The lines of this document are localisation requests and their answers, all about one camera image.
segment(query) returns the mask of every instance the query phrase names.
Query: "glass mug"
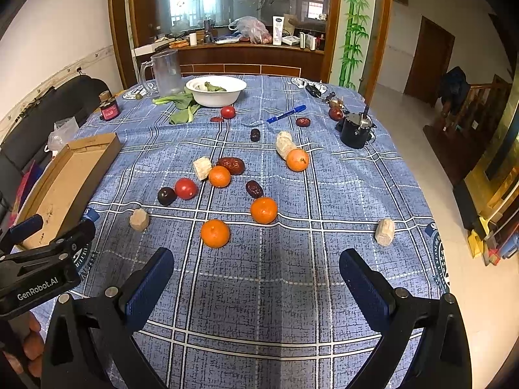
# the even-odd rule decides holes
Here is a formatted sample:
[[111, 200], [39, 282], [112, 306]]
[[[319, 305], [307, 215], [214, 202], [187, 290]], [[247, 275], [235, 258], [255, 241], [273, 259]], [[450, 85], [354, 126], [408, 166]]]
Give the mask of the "glass mug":
[[141, 85], [152, 94], [154, 90], [146, 82], [144, 72], [146, 68], [153, 67], [159, 95], [171, 96], [184, 89], [180, 64], [178, 63], [178, 50], [161, 51], [151, 56], [151, 61], [141, 64], [139, 79]]

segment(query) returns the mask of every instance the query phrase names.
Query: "finger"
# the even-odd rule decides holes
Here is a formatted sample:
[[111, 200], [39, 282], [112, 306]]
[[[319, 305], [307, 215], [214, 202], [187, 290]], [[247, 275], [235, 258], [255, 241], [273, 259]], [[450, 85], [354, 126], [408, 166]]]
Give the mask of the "finger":
[[9, 361], [9, 364], [11, 364], [12, 369], [16, 372], [16, 374], [22, 374], [23, 373], [23, 367], [22, 364], [16, 359], [16, 357], [13, 357], [11, 354], [4, 352], [5, 357], [7, 361]]
[[43, 339], [40, 334], [31, 332], [23, 342], [23, 350], [29, 360], [35, 360], [43, 353]]
[[32, 312], [29, 312], [29, 328], [35, 332], [40, 332], [42, 329], [40, 322]]
[[37, 359], [29, 363], [29, 373], [34, 377], [42, 376], [42, 359], [43, 356], [40, 355], [40, 357], [37, 357]]

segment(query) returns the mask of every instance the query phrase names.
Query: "orange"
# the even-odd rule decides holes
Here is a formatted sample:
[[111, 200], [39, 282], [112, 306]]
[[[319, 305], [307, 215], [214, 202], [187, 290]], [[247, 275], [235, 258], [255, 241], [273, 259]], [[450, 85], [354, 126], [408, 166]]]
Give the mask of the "orange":
[[286, 164], [292, 171], [304, 171], [308, 167], [308, 153], [303, 149], [292, 149], [286, 157]]
[[210, 219], [200, 230], [202, 241], [211, 248], [220, 248], [227, 244], [230, 231], [227, 224], [220, 219]]
[[270, 197], [260, 197], [252, 202], [251, 216], [256, 222], [271, 223], [278, 215], [278, 205]]
[[214, 187], [227, 187], [230, 183], [230, 172], [224, 166], [217, 165], [209, 171], [209, 182]]

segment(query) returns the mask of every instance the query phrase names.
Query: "cardboard box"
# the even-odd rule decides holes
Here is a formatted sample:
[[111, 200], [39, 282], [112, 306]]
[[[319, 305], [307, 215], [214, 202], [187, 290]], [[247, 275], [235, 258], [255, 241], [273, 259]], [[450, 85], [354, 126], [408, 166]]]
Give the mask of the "cardboard box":
[[16, 224], [34, 214], [43, 218], [43, 228], [20, 248], [45, 246], [76, 226], [120, 150], [115, 133], [68, 143], [47, 166], [20, 210]]

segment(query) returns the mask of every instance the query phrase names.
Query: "beige floor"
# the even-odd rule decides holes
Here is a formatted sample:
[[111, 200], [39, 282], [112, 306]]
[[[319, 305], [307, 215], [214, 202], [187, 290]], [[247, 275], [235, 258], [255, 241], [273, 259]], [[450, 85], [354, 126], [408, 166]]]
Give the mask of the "beige floor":
[[371, 107], [422, 188], [438, 225], [451, 291], [469, 339], [473, 388], [483, 389], [519, 336], [519, 256], [487, 267], [481, 258], [472, 259], [451, 183], [422, 131], [432, 122], [433, 108], [381, 85]]

